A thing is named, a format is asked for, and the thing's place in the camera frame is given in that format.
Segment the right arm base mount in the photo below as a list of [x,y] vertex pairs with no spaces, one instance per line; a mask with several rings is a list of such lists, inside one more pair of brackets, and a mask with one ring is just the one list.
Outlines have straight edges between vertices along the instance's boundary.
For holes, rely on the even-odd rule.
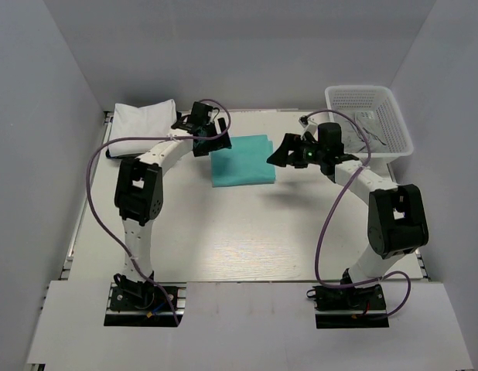
[[382,287],[329,289],[314,286],[306,292],[314,301],[317,329],[388,328]]

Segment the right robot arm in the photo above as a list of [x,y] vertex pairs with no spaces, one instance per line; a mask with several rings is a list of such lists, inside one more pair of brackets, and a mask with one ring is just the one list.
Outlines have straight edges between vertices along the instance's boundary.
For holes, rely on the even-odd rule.
[[340,284],[320,281],[325,288],[340,290],[346,306],[359,308],[369,298],[367,287],[394,276],[392,267],[401,258],[428,243],[420,189],[384,179],[370,169],[367,161],[347,154],[337,123],[319,124],[316,134],[286,134],[267,162],[294,168],[317,165],[321,173],[342,187],[334,207],[346,192],[352,192],[367,205],[367,248],[347,268]]

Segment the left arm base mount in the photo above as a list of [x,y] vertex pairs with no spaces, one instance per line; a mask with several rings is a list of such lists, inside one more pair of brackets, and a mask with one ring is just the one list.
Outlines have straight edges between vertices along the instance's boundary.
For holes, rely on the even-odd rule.
[[137,298],[111,284],[104,315],[105,327],[176,328],[165,295],[156,288],[147,299]]

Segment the teal t-shirt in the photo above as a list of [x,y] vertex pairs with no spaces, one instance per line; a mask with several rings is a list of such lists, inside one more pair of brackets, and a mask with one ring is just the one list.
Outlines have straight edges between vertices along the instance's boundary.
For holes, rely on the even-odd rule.
[[231,149],[210,154],[214,188],[273,184],[275,167],[267,163],[273,142],[266,134],[232,137]]

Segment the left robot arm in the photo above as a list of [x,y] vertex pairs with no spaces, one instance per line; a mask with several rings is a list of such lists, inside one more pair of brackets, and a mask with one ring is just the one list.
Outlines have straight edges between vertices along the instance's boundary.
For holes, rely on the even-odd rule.
[[167,139],[149,150],[121,161],[114,195],[124,227],[125,263],[114,276],[120,288],[130,287],[128,299],[147,308],[155,299],[151,263],[152,225],[163,207],[163,177],[185,155],[202,157],[212,151],[231,149],[230,118],[213,119],[224,108],[213,100],[198,100],[189,114],[178,117]]

